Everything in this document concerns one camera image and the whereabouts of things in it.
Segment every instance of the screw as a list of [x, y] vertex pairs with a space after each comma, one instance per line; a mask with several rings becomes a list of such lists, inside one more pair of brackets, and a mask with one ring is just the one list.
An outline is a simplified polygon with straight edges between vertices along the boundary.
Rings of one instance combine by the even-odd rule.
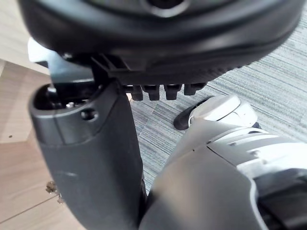
[[66, 108], [73, 108], [75, 107], [75, 103], [74, 102], [69, 102], [67, 105], [66, 105]]

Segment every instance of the small metal object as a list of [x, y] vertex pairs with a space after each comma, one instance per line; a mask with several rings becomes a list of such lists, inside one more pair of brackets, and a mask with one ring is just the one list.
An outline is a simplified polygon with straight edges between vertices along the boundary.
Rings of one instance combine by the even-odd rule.
[[55, 194], [55, 195], [58, 195], [59, 198], [58, 198], [58, 203], [59, 204], [63, 204], [65, 203], [64, 199], [62, 198], [62, 195], [61, 193], [59, 192], [58, 188], [57, 188], [57, 185], [54, 181], [49, 181], [47, 184], [46, 184], [46, 191], [49, 193], [49, 194]]
[[61, 193], [59, 194], [58, 203], [59, 203], [60, 205], [63, 204], [63, 203], [65, 203], [65, 201], [64, 201], [63, 198], [62, 198]]
[[66, 108], [73, 108], [75, 107], [75, 103], [74, 102], [69, 102], [67, 105], [66, 105]]
[[49, 181], [46, 185], [46, 191], [50, 194], [57, 194], [57, 186], [54, 181]]
[[72, 59], [72, 58], [73, 58], [73, 55], [70, 54], [70, 53], [65, 53], [65, 54], [63, 54], [62, 57], [63, 57], [65, 60], [68, 60], [68, 59]]

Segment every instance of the black plastic housing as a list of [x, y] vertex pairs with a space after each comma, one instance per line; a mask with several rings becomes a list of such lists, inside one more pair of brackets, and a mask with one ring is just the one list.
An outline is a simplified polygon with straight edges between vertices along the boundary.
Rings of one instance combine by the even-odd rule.
[[29, 110], [48, 168], [87, 229], [137, 229], [142, 160], [127, 96], [114, 81], [88, 102], [52, 110], [46, 86]]

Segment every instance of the wooden floor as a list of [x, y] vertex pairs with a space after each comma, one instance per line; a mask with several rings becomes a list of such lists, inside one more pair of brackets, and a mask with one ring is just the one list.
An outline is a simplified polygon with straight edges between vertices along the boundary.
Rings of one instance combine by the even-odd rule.
[[66, 205], [45, 191], [51, 177], [33, 142], [0, 145], [0, 230], [83, 230]]

